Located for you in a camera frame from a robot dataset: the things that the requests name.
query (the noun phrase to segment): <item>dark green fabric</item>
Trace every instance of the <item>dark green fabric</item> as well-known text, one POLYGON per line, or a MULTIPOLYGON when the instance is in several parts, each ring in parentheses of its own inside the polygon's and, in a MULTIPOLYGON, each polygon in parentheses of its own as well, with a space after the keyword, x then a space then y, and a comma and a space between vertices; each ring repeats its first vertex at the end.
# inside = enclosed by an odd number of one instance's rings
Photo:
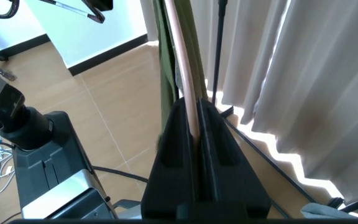
MULTIPOLYGON (((197 98, 208 99, 204 82, 203 65, 201 63, 200 48, 198 46, 196 27, 190 0, 175 0, 174 2, 190 61, 195 95, 197 98)), ((154 0, 153 4, 159 40, 158 52, 161 66, 161 112, 162 130, 164 130, 172 105, 175 100, 178 99, 178 88, 175 84, 175 67, 177 65, 164 0, 154 0)), ((176 74, 176 79, 180 79, 180 74, 176 74)))

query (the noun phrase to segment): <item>beige curtain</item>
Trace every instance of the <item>beige curtain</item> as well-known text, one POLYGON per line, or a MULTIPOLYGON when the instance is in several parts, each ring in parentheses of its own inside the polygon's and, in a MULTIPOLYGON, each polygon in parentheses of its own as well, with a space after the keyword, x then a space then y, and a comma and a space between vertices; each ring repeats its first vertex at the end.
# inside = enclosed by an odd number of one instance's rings
MULTIPOLYGON (((218 0, 191 3, 212 80, 218 0)), ((306 177, 358 200, 358 1, 230 0, 221 57, 218 88, 244 109, 241 122, 254 119, 279 152, 301 155, 306 177)))

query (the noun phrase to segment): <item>green garment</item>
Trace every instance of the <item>green garment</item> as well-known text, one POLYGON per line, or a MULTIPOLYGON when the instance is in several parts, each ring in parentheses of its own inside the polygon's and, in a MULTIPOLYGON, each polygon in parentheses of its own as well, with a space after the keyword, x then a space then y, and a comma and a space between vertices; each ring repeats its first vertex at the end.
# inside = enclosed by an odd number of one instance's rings
MULTIPOLYGON (((174 0, 177 10, 179 23, 182 28, 186 50, 190 61, 191 75, 193 76, 193 86, 197 98, 208 99, 204 82, 203 65, 201 63, 200 49, 196 26, 193 18, 190 0, 174 0)), ((154 13, 158 29, 159 56, 161 67, 161 115, 162 130, 171 112, 175 100, 178 99, 178 88, 175 79, 181 88, 180 74, 177 69, 177 60, 170 30, 167 10, 164 0, 154 0, 154 13)))

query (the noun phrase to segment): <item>sunlight on floor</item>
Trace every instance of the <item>sunlight on floor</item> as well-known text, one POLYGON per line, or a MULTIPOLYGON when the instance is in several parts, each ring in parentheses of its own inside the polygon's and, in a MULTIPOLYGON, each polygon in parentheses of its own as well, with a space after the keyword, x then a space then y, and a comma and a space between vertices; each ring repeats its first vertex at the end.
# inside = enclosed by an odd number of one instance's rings
MULTIPOLYGON (((207 90, 208 97, 212 98, 212 91, 207 90)), ((223 98, 223 92, 218 91, 216 92, 216 107, 220 111, 225 111, 229 109, 230 105, 223 105, 222 102, 223 98)), ((303 172, 303 166, 301 163, 301 156, 298 154, 284 154, 284 153, 278 153, 276 148, 276 137, 273 134, 265 134, 265 133, 256 133, 251 131, 252 125, 254 123, 254 120, 252 120, 248 124, 240 124, 242 115, 244 114, 244 109, 239 107, 234 107, 234 114, 238 116, 238 123, 234 124, 238 130, 243 132, 248 138, 256 141, 261 141, 266 143, 270 155, 276 160, 276 161, 282 161, 282 162, 290 162, 293 166, 293 169, 296 174, 296 178, 298 181, 302 184, 313 186, 313 187, 322 187, 327 190, 329 195, 334 197, 340 197, 344 198, 344 196, 338 191, 336 186, 329 180, 319 180, 319 179, 309 179, 305 177, 305 173, 303 172)), ((345 205, 342 204, 338 209, 344 208, 345 205)), ((351 212, 349 213, 355 217, 358 217, 358 213, 351 212)))

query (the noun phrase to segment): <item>tile floor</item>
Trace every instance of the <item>tile floor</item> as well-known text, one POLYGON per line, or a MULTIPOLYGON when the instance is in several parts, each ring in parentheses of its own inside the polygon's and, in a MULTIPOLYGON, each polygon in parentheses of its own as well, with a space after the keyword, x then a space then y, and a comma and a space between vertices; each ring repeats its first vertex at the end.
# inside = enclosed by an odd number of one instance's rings
MULTIPOLYGON (((143 45, 75 77, 51 43, 16 55, 0 66, 18 76, 11 85, 25 94, 27 106, 43 113, 62 110, 69 114, 93 165, 149 176, 161 131, 156 47, 143 45)), ((301 218, 299 209, 306 199, 237 134, 234 136, 270 196, 293 217, 301 218)), ((141 200, 145 183, 97 174, 112 202, 141 200)), ((0 222, 19 211, 13 179, 0 194, 0 222)), ((282 216, 272 208, 269 218, 282 216)))

